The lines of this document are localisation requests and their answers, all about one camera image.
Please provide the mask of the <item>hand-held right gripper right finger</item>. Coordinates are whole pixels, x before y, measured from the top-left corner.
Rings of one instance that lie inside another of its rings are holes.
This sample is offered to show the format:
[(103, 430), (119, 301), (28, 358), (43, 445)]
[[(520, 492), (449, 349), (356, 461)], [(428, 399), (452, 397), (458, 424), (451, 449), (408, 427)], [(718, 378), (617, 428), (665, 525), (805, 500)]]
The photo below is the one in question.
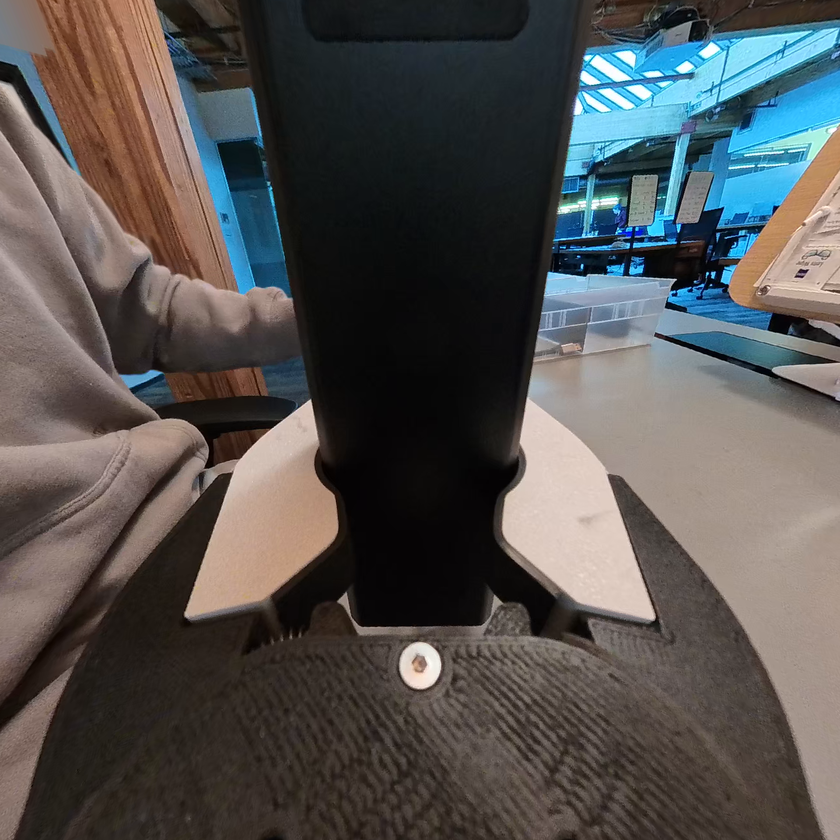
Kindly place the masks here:
[(587, 637), (591, 620), (650, 628), (652, 596), (610, 477), (569, 428), (526, 401), (516, 470), (493, 514), (486, 582), (531, 635)]

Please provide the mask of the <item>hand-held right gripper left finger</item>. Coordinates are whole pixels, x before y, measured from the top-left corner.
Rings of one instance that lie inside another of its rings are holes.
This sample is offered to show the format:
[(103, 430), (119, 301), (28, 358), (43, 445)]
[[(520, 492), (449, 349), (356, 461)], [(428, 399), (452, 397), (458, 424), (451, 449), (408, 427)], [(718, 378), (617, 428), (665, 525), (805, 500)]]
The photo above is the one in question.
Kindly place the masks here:
[(270, 634), (353, 634), (347, 511), (319, 453), (311, 402), (237, 462), (188, 598), (195, 626), (252, 616)]

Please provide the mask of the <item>black rectangular device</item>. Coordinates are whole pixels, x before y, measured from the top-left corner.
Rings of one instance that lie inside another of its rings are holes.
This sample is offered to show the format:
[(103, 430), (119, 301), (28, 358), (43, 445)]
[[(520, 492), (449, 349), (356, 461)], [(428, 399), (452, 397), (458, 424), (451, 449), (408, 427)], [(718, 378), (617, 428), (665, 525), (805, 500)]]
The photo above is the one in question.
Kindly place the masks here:
[(502, 547), (591, 2), (239, 3), (339, 536), (274, 595), (538, 632)]

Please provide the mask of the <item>person's left forearm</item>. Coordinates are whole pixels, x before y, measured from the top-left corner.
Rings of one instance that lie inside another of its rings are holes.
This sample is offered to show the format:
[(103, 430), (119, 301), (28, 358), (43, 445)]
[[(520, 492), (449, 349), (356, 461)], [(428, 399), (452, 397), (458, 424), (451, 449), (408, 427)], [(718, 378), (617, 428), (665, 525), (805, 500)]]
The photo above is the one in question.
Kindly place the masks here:
[(211, 373), (278, 364), (301, 356), (293, 300), (278, 287), (246, 293), (213, 287), (153, 266), (144, 309), (143, 358), (171, 373)]

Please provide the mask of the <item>clear plastic bin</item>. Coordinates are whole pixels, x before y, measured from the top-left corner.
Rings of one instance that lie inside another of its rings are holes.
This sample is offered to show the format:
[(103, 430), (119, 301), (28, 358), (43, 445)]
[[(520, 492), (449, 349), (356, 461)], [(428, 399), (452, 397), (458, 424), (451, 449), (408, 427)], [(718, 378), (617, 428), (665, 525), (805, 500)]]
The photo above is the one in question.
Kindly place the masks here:
[(547, 275), (535, 362), (648, 346), (676, 280)]

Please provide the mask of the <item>person in grey hoodie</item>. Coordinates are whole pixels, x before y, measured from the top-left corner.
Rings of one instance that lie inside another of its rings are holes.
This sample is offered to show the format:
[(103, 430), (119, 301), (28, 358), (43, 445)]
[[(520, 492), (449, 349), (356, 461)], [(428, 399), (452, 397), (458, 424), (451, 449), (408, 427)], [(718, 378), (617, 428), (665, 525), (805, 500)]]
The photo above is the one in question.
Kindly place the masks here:
[(157, 266), (2, 86), (2, 728), (49, 718), (207, 460), (122, 376), (249, 362), (264, 326), (299, 352), (290, 300)]

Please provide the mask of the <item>black desk mat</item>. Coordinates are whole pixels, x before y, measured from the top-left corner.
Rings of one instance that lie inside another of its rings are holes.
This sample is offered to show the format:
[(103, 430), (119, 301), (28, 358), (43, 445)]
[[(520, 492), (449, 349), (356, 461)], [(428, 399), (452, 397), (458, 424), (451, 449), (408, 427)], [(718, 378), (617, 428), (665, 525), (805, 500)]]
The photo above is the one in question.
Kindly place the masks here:
[(762, 375), (777, 378), (775, 368), (783, 366), (812, 366), (830, 364), (821, 356), (804, 353), (756, 339), (744, 338), (728, 332), (710, 331), (666, 335), (655, 333), (657, 339), (683, 349), (727, 362)]

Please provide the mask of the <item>white stand base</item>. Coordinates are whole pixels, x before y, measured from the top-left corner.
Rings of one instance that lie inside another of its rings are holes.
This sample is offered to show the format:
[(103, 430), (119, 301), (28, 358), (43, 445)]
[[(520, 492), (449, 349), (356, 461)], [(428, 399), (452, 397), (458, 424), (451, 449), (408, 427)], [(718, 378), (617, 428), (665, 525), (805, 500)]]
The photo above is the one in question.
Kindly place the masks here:
[(839, 401), (838, 362), (819, 364), (786, 364), (773, 367), (771, 372), (782, 380), (803, 386)]

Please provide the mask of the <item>wooden office desk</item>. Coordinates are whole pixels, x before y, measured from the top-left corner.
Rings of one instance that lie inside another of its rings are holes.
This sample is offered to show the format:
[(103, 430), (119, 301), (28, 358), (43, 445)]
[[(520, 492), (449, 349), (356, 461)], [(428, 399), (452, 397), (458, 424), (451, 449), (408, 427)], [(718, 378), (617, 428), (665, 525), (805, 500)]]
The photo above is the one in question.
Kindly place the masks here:
[(551, 258), (550, 270), (570, 275), (605, 274), (610, 266), (624, 269), (627, 262), (641, 259), (643, 276), (675, 278), (673, 263), (677, 247), (676, 241), (633, 245), (619, 241), (609, 245), (557, 246)]

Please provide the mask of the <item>black office chair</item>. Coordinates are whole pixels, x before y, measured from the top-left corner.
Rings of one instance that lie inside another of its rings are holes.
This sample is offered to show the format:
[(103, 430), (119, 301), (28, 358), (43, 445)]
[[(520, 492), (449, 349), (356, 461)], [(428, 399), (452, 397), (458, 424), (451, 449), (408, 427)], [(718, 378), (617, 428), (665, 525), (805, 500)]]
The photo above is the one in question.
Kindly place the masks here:
[(675, 283), (671, 289), (672, 296), (705, 280), (722, 215), (723, 207), (708, 209), (701, 213), (696, 223), (680, 226), (673, 263)]

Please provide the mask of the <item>tilted wooden board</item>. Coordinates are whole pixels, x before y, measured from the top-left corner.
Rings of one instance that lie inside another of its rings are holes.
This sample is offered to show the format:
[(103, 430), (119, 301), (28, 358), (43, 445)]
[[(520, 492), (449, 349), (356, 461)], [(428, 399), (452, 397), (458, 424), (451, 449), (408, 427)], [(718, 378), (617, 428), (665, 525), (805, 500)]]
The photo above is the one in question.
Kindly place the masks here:
[(731, 297), (739, 305), (773, 315), (830, 322), (839, 321), (839, 266), (828, 292), (799, 290), (759, 297), (755, 283), (782, 251), (812, 211), (838, 191), (839, 139), (836, 131), (794, 184), (780, 208), (741, 258), (730, 282)]

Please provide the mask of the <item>whiteboard on stand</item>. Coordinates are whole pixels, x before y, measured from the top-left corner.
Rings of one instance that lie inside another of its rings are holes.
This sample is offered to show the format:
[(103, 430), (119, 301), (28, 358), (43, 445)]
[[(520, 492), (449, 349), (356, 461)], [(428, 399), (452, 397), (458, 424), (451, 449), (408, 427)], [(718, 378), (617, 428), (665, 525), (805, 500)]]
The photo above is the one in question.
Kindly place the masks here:
[(658, 184), (659, 176), (657, 174), (632, 175), (626, 208), (626, 226), (628, 228), (647, 227), (654, 223)]
[(692, 170), (686, 174), (675, 211), (675, 224), (681, 226), (700, 221), (714, 178), (711, 171)]

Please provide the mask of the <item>white printed sheet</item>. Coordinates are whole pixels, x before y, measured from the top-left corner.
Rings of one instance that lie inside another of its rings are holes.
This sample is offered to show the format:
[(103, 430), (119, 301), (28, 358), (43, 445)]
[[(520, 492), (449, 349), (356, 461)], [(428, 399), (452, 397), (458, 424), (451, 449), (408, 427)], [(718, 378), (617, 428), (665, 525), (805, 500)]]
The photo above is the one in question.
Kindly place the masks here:
[(755, 283), (759, 297), (800, 288), (828, 292), (839, 265), (838, 191), (815, 208)]

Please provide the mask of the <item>person's grey pants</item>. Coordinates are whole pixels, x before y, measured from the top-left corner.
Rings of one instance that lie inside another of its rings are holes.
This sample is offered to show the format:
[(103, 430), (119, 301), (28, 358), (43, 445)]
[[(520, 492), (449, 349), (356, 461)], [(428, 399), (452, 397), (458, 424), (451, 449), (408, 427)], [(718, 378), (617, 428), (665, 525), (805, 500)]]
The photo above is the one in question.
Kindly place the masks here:
[(130, 577), (192, 505), (206, 455), (130, 447), (2, 471), (2, 838), (13, 838), (58, 701)]

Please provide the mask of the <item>wooden pillar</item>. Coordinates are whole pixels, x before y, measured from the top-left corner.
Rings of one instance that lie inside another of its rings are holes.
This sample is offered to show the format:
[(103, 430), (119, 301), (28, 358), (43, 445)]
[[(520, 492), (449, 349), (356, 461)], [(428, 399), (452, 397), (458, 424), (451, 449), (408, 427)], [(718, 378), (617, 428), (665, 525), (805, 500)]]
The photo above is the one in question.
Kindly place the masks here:
[(154, 3), (36, 6), (35, 67), (82, 177), (157, 264), (237, 291)]

